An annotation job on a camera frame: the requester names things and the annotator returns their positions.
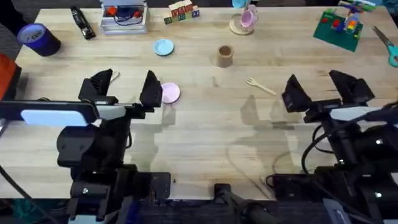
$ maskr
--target teal scissors handle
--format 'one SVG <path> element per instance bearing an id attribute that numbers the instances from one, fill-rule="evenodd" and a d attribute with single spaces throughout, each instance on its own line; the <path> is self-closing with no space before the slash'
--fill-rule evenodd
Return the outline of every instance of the teal scissors handle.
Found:
<path id="1" fill-rule="evenodd" d="M 393 67 L 398 67 L 398 47 L 395 45 L 388 45 L 387 49 L 390 53 L 390 57 L 388 58 L 389 64 Z"/>

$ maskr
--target scissors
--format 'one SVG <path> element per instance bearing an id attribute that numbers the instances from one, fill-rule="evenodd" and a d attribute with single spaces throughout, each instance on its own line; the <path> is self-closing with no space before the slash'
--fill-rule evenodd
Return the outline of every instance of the scissors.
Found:
<path id="1" fill-rule="evenodd" d="M 388 62 L 393 67 L 398 67 L 398 47 L 396 47 L 376 26 L 373 27 L 375 33 L 379 36 L 381 41 L 387 46 L 390 57 Z"/>

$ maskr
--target pink cup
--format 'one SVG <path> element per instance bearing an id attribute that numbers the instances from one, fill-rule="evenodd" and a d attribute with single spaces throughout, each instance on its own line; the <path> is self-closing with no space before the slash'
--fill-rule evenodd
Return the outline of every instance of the pink cup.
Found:
<path id="1" fill-rule="evenodd" d="M 249 10 L 243 11 L 241 24 L 244 28 L 253 26 L 257 22 L 257 16 L 255 15 L 256 8 L 249 8 Z"/>

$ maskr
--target orange object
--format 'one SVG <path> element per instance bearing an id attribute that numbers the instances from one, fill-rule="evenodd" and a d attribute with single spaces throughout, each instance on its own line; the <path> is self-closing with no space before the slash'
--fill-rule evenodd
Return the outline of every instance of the orange object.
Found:
<path id="1" fill-rule="evenodd" d="M 114 7 L 114 6 L 111 6 L 111 7 L 109 7 L 107 10 L 106 10 L 106 12 L 109 14 L 109 15 L 111 15 L 111 16 L 114 16 L 114 15 L 116 15 L 116 12 L 118 11 L 118 9 L 116 9 L 116 7 Z"/>
<path id="2" fill-rule="evenodd" d="M 136 11 L 133 16 L 135 18 L 141 17 L 141 11 Z"/>
<path id="3" fill-rule="evenodd" d="M 21 68 L 4 54 L 0 54 L 0 100 L 14 99 Z"/>
<path id="4" fill-rule="evenodd" d="M 355 23 L 356 23 L 356 21 L 350 21 L 348 25 L 354 27 Z"/>

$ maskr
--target blue tape roll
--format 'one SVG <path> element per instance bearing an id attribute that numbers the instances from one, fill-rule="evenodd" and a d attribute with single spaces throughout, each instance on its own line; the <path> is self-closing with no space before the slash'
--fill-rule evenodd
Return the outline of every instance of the blue tape roll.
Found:
<path id="1" fill-rule="evenodd" d="M 50 56 L 60 49 L 61 42 L 43 24 L 24 26 L 18 33 L 18 41 L 41 56 Z"/>

